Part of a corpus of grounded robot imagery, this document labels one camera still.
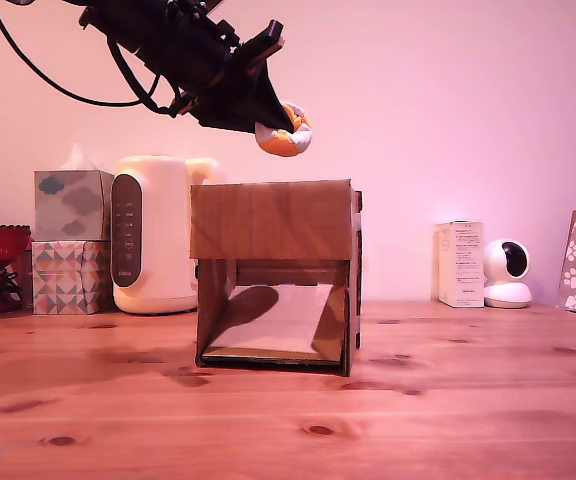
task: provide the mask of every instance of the wooden table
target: wooden table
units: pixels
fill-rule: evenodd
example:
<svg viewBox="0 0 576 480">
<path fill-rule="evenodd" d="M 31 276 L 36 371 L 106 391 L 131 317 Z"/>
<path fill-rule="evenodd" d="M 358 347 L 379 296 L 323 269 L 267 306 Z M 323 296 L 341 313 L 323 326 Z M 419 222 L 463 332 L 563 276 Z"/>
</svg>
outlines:
<svg viewBox="0 0 576 480">
<path fill-rule="evenodd" d="M 576 315 L 366 304 L 350 378 L 200 370 L 195 314 L 0 319 L 0 479 L 576 479 Z"/>
</svg>

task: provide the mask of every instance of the cardboard flap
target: cardboard flap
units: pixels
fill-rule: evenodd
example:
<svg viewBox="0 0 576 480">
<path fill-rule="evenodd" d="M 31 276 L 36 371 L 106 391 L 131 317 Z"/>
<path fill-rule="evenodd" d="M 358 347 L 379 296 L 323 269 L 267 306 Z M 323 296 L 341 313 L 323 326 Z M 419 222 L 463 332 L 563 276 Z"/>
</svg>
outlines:
<svg viewBox="0 0 576 480">
<path fill-rule="evenodd" d="M 352 258 L 350 180 L 193 185 L 192 258 Z"/>
</svg>

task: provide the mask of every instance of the stuffed toy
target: stuffed toy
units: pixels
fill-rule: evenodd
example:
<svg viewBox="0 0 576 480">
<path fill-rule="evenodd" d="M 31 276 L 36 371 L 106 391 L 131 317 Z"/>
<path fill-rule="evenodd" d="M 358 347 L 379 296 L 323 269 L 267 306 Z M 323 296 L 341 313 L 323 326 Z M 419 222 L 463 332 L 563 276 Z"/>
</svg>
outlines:
<svg viewBox="0 0 576 480">
<path fill-rule="evenodd" d="M 308 117 L 300 106 L 289 102 L 281 104 L 295 126 L 295 133 L 273 130 L 256 123 L 255 138 L 265 152 L 281 157 L 294 157 L 306 151 L 312 140 L 312 130 Z"/>
</svg>

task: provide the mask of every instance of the white kettle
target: white kettle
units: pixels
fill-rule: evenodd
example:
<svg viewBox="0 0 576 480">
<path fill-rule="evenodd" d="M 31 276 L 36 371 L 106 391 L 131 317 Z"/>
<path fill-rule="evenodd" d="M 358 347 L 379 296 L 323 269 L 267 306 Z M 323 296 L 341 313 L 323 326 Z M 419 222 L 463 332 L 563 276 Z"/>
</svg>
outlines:
<svg viewBox="0 0 576 480">
<path fill-rule="evenodd" d="M 111 273 L 119 309 L 162 314 L 197 306 L 190 185 L 217 181 L 212 159 L 124 158 L 112 184 Z"/>
</svg>

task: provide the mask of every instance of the white camera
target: white camera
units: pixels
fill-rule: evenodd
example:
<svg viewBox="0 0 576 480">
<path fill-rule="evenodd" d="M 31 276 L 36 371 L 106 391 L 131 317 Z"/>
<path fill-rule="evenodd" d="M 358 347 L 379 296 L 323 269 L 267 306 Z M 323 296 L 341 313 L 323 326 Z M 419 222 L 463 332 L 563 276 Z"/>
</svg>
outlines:
<svg viewBox="0 0 576 480">
<path fill-rule="evenodd" d="M 488 307 L 524 308 L 530 305 L 532 294 L 520 280 L 530 267 L 528 250 L 514 240 L 500 239 L 484 249 L 484 303 Z"/>
</svg>

